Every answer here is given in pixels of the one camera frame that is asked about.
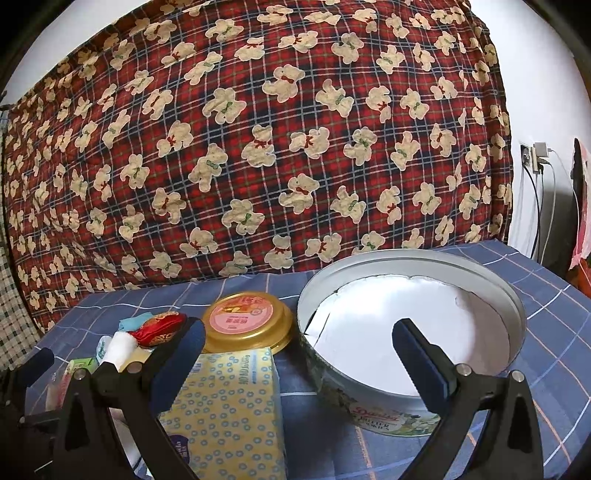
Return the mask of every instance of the metal screw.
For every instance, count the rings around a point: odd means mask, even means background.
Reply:
[[[127,366],[127,371],[130,374],[138,374],[142,371],[144,364],[142,362],[131,362],[128,366]]]
[[[516,382],[523,382],[523,380],[525,380],[525,375],[523,373],[521,373],[519,370],[513,370],[511,372],[511,376],[513,377],[513,380],[515,380]]]
[[[472,369],[470,368],[470,365],[466,365],[466,364],[457,365],[456,370],[463,377],[467,377],[468,375],[470,375],[472,373]]]
[[[86,368],[79,368],[74,372],[75,380],[82,380],[86,376]]]

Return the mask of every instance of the light blue cloth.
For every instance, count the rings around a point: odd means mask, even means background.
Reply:
[[[154,314],[152,312],[142,313],[137,317],[130,317],[119,321],[118,332],[134,332],[146,323]]]

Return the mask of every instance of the white wall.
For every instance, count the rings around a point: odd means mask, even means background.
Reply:
[[[5,102],[15,102],[63,57],[116,21],[143,0],[76,0],[35,41],[10,79]],[[537,217],[533,187],[520,162],[520,143],[546,142],[570,173],[573,141],[591,148],[591,102],[572,54],[556,32],[522,0],[472,0],[472,7],[491,29],[498,51],[511,116],[515,159],[514,217],[509,244],[529,255]],[[545,264],[556,257],[553,240],[563,231],[570,209],[571,182],[552,155],[557,173],[557,214]],[[548,231],[553,182],[544,175],[546,197],[543,234]],[[541,178],[538,179],[541,197]]]
[[[557,176],[557,212],[544,264],[556,257],[556,239],[564,232],[565,213],[570,211],[572,182],[570,170],[574,138],[591,148],[591,102],[570,50],[558,34],[522,0],[472,0],[472,9],[490,28],[496,45],[507,95],[507,110],[513,135],[515,165],[514,217],[509,244],[529,255],[534,244],[537,216],[534,190],[522,171],[520,143],[546,142],[556,155],[550,162]],[[538,179],[541,198],[541,178]],[[552,174],[544,171],[545,239],[552,204]]]

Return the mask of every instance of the wall outlet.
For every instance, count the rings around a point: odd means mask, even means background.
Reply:
[[[538,164],[538,154],[535,147],[531,147],[531,169],[534,173],[540,172],[540,165]]]
[[[524,167],[531,165],[531,147],[521,144],[521,163]]]

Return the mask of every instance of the blue foam pad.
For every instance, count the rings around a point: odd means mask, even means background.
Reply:
[[[170,410],[204,346],[205,326],[201,320],[195,320],[152,381],[150,410],[154,416]]]

